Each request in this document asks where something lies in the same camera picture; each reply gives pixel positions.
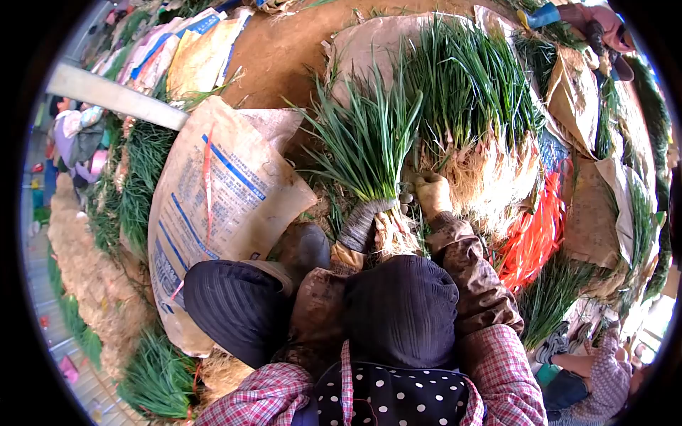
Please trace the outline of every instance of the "black boot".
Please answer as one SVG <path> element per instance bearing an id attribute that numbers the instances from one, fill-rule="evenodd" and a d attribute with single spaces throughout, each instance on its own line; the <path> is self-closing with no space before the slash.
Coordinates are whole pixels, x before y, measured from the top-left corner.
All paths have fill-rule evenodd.
<path id="1" fill-rule="evenodd" d="M 278 262 L 284 265 L 296 286 L 315 268 L 329 269 L 329 241 L 312 222 L 289 227 L 280 241 Z"/>

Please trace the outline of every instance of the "dirt ground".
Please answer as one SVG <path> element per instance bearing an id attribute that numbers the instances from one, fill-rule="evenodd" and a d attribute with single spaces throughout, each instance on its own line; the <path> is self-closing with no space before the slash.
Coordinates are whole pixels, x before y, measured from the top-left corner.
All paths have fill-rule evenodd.
<path id="1" fill-rule="evenodd" d="M 358 23 L 353 8 L 365 18 L 370 17 L 372 8 L 386 15 L 421 13 L 436 7 L 442 12 L 473 15 L 475 4 L 516 19 L 513 12 L 492 0 L 337 0 L 283 18 L 256 13 L 237 38 L 228 70 L 231 75 L 241 66 L 246 75 L 229 87 L 223 98 L 235 105 L 248 95 L 242 108 L 285 108 L 282 97 L 298 106 L 308 105 L 313 84 L 304 64 L 318 73 L 324 71 L 320 43 L 330 42 L 332 34 Z"/>

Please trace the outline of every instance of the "gray glove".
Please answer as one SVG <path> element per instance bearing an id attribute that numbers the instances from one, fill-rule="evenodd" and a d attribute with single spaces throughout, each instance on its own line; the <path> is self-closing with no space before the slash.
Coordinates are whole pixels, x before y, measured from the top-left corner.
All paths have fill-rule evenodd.
<path id="1" fill-rule="evenodd" d="M 374 215 L 389 210 L 397 203 L 397 198 L 360 202 L 344 222 L 338 240 L 354 252 L 367 253 L 374 240 L 370 234 Z"/>

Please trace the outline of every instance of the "fertilizer bag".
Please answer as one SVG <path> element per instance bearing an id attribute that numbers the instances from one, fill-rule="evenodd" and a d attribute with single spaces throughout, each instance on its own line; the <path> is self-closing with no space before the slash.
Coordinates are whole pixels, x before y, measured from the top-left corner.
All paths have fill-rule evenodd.
<path id="1" fill-rule="evenodd" d="M 177 290 L 186 272 L 204 260 L 264 260 L 316 197 L 276 148 L 218 96 L 192 113 L 170 151 L 149 214 L 151 285 L 171 342 L 190 356 L 207 356 L 213 341 L 185 312 L 183 290 Z"/>

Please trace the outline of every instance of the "brown jacket sleeve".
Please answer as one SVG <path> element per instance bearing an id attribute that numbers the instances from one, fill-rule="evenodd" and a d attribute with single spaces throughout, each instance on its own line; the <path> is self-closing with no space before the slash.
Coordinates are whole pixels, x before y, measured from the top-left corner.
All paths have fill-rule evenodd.
<path id="1" fill-rule="evenodd" d="M 434 261 L 455 281 L 460 292 L 455 333 L 458 339 L 495 324 L 523 331 L 516 300 L 484 258 L 483 247 L 471 225 L 455 219 L 452 213 L 439 213 L 430 223 L 427 238 Z"/>

